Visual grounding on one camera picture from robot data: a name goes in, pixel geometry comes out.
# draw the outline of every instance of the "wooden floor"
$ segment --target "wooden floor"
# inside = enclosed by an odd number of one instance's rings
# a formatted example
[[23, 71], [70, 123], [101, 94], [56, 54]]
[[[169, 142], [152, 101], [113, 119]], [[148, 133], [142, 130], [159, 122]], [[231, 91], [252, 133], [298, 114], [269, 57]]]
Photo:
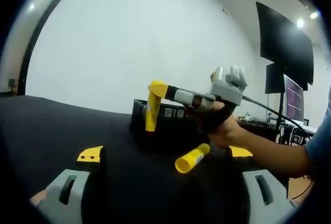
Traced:
[[[289, 181], [289, 199], [296, 197], [299, 194], [301, 194], [302, 192], [304, 192], [310, 183], [311, 183], [311, 180], [308, 179], [307, 176], [305, 176], [305, 178], [303, 178], [303, 177], [291, 178]], [[302, 203], [302, 201], [304, 200], [304, 198], [309, 193], [311, 188], [312, 188], [312, 186], [310, 186], [309, 189], [302, 196], [294, 199], [293, 201], [295, 202], [295, 204], [300, 205]]]

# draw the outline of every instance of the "black basket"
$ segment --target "black basket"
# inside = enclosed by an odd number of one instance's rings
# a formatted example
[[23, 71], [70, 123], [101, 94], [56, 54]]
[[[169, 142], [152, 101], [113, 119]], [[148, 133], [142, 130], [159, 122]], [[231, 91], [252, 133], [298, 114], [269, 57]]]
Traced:
[[147, 132], [147, 101], [134, 100], [130, 130], [139, 148], [146, 151], [184, 154], [202, 143], [209, 143], [198, 124], [189, 118], [185, 108], [161, 104], [155, 132]]

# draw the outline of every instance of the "human hand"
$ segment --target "human hand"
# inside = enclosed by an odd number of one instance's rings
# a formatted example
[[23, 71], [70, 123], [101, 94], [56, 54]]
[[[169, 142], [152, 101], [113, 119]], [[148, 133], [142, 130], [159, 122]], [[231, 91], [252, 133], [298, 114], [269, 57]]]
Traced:
[[[223, 102], [215, 101], [211, 111], [219, 111], [224, 107]], [[187, 109], [187, 113], [190, 117], [196, 120], [202, 125], [208, 118], [208, 113], [201, 113]], [[235, 145], [235, 137], [242, 131], [242, 128], [238, 125], [233, 115], [230, 115], [222, 124], [220, 124], [216, 130], [207, 133], [210, 140], [214, 141], [215, 144], [224, 148], [229, 145]]]

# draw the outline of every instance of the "person's arm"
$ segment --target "person's arm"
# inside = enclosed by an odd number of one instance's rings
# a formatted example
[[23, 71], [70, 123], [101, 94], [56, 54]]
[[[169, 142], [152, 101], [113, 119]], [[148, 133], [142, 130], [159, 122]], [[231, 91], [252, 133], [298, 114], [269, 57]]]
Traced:
[[[223, 106], [215, 102], [213, 108], [219, 110]], [[299, 177], [312, 168], [305, 147], [281, 145], [254, 135], [241, 128], [232, 116], [208, 136], [219, 147], [232, 145], [250, 151], [258, 164], [278, 174]]]

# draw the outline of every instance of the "black wire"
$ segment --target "black wire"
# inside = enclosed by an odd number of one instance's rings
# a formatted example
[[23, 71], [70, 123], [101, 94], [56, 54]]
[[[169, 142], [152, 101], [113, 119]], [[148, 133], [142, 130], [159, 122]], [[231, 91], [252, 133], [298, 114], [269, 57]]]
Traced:
[[251, 99], [251, 98], [249, 98], [249, 97], [247, 97], [247, 96], [243, 96], [243, 100], [245, 100], [245, 101], [249, 101], [249, 102], [252, 102], [252, 103], [254, 103], [254, 104], [256, 104], [256, 105], [259, 105], [260, 107], [265, 108], [266, 110], [270, 111], [271, 113], [277, 114], [278, 116], [284, 118], [285, 120], [288, 120], [289, 122], [291, 122], [291, 123], [293, 123], [295, 126], [297, 126], [302, 132], [304, 132], [304, 134], [307, 136], [307, 138], [310, 139], [309, 134], [307, 134], [307, 132], [306, 132], [306, 131], [305, 131], [305, 130], [304, 130], [304, 129], [298, 124], [298, 123], [296, 123], [295, 121], [291, 120], [290, 118], [287, 118], [286, 116], [284, 116], [284, 115], [278, 113], [277, 111], [275, 111], [275, 110], [273, 110], [273, 109], [267, 107], [266, 105], [263, 105], [262, 103], [259, 103], [258, 101], [255, 101], [255, 100], [253, 100], [253, 99]]
[[[296, 123], [295, 121], [293, 121], [293, 120], [291, 120], [291, 119], [285, 117], [284, 115], [282, 115], [282, 114], [280, 114], [280, 113], [277, 113], [275, 110], [273, 110], [273, 109], [267, 107], [266, 105], [263, 105], [262, 103], [259, 103], [258, 101], [254, 101], [253, 99], [251, 99], [251, 98], [249, 98], [249, 97], [247, 97], [247, 96], [243, 96], [243, 100], [245, 100], [245, 101], [249, 101], [249, 102], [252, 102], [252, 103], [254, 103], [254, 104], [256, 104], [256, 105], [259, 105], [260, 107], [263, 107], [263, 108], [269, 110], [270, 112], [272, 112], [272, 113], [274, 113], [274, 114], [277, 114], [278, 116], [284, 118], [285, 120], [288, 120], [289, 122], [292, 122], [295, 126], [297, 126], [299, 129], [301, 129], [301, 130], [306, 134], [306, 136], [310, 139], [310, 136], [307, 134], [307, 132], [306, 132], [306, 131], [305, 131], [305, 130], [304, 130], [304, 129], [298, 124], [298, 123]], [[309, 189], [309, 187], [310, 187], [311, 185], [312, 185], [312, 182], [311, 182], [310, 185], [304, 190], [304, 192], [302, 192], [302, 193], [299, 194], [298, 196], [292, 198], [292, 200], [293, 200], [293, 199], [296, 199], [296, 198], [298, 198], [298, 197], [300, 197], [300, 196], [302, 196], [302, 195], [303, 195], [303, 194]]]
[[298, 196], [296, 196], [296, 197], [293, 197], [292, 198], [292, 200], [294, 200], [294, 199], [296, 199], [296, 198], [298, 198], [298, 197], [300, 197], [300, 196], [302, 196], [308, 189], [309, 189], [309, 187], [312, 185], [312, 182], [310, 183], [310, 185], [307, 187], [307, 189], [305, 189], [305, 191], [304, 192], [302, 192], [301, 194], [299, 194]]

